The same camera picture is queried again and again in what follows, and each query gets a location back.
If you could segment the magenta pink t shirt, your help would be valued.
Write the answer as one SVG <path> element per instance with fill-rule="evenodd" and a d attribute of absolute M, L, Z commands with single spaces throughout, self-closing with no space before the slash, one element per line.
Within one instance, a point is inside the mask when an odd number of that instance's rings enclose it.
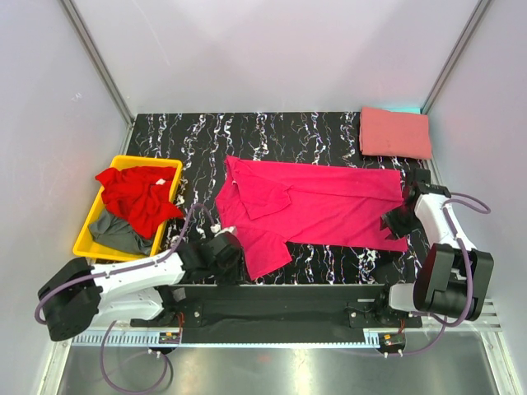
<path fill-rule="evenodd" d="M 361 169 L 228 156 L 216 197 L 223 227 L 235 227 L 251 279 L 292 261 L 288 244 L 404 253 L 381 217 L 402 201 L 397 170 Z"/>

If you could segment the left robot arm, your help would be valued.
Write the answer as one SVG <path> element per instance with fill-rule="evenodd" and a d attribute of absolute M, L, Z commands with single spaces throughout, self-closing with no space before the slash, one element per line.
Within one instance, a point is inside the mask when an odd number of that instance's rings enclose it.
<path fill-rule="evenodd" d="M 35 321 L 54 342 L 113 321 L 136 327 L 167 326 L 178 314 L 170 289 L 213 277 L 230 281 L 243 249 L 230 231 L 202 242 L 182 243 L 155 256 L 114 264 L 74 258 L 38 291 Z"/>

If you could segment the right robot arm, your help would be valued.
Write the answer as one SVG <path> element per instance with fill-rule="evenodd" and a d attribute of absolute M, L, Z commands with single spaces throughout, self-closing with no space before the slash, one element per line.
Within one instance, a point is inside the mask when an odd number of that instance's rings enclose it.
<path fill-rule="evenodd" d="M 401 206 L 385 213 L 381 229 L 399 240 L 423 230 L 430 248 L 414 283 L 387 286 L 375 299 L 378 323 L 392 326 L 410 316 L 429 316 L 446 328 L 474 321 L 482 312 L 494 260 L 478 250 L 464 233 L 453 206 L 483 215 L 491 212 L 483 201 L 434 184 L 431 173 L 415 169 L 407 174 Z"/>

